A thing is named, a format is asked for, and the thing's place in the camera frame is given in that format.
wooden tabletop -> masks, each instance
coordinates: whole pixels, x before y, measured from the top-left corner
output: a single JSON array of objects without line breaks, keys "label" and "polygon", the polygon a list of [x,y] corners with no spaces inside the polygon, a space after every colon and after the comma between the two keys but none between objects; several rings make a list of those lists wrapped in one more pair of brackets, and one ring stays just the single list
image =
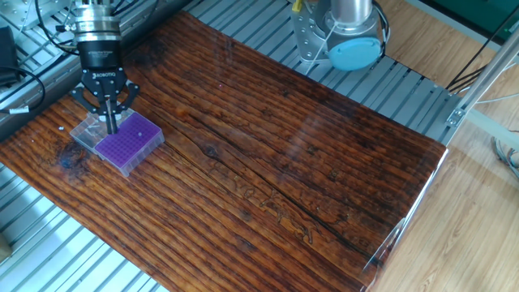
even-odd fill
[{"label": "wooden tabletop", "polygon": [[129,178],[70,97],[0,161],[170,290],[359,291],[446,151],[185,13],[125,68],[165,135]]}]

